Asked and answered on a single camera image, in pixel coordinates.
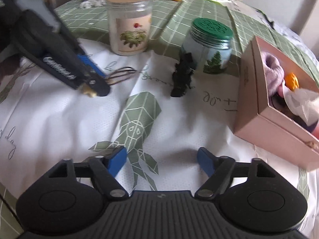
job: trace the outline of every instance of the candle jar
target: candle jar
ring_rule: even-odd
[[[107,0],[107,5],[112,51],[122,56],[145,51],[150,38],[152,0]]]
[[[211,19],[197,18],[181,46],[180,53],[192,54],[192,68],[204,73],[222,73],[232,53],[233,32],[226,25]]]

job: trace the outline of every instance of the clear glass jar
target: clear glass jar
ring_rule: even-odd
[[[152,0],[107,0],[110,45],[114,53],[132,56],[147,49]]]
[[[232,53],[232,30],[211,19],[197,18],[181,46],[180,53],[191,53],[193,69],[204,73],[222,73]]]

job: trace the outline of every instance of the green checkered tablecloth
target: green checkered tablecloth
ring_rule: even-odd
[[[72,0],[58,7],[56,13],[75,37],[109,44],[106,6],[80,8],[81,2],[82,0]],[[257,35],[289,56],[319,84],[319,71],[314,63],[287,39],[240,12],[230,11],[207,0],[188,0],[180,3],[153,0],[150,49],[157,54],[178,59],[179,49],[191,22],[198,17],[217,20],[234,31],[228,74],[239,76],[240,56],[253,36]],[[307,173],[302,169],[299,169],[297,189],[308,199]],[[1,184],[0,194],[14,209],[17,200]],[[13,239],[21,232],[22,228],[0,200],[0,239]]]

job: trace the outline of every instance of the green jar lid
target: green jar lid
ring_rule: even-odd
[[[193,21],[193,26],[216,39],[229,40],[233,36],[233,32],[229,27],[215,20],[197,18]]]

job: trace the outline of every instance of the pink box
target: pink box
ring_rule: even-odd
[[[278,58],[285,73],[293,72],[299,86],[319,93],[315,81],[296,63],[255,36],[241,57],[239,99],[234,134],[289,162],[311,171],[319,168],[319,140],[271,107],[261,52]]]

